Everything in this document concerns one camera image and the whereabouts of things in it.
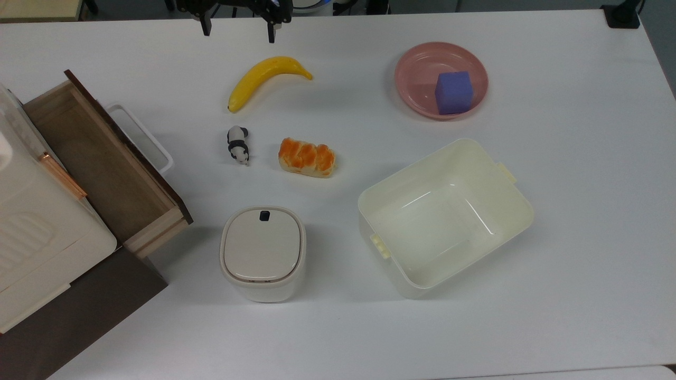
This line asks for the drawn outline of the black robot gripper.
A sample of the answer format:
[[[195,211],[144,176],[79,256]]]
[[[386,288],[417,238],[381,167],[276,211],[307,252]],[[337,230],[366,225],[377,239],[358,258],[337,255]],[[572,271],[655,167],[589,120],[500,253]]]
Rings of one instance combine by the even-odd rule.
[[[212,17],[210,10],[217,5],[234,8],[247,8],[254,15],[258,15],[267,22],[268,42],[275,43],[277,26],[290,23],[292,20],[292,1],[176,1],[176,9],[187,12],[195,19],[200,20],[201,29],[205,36],[212,32]]]

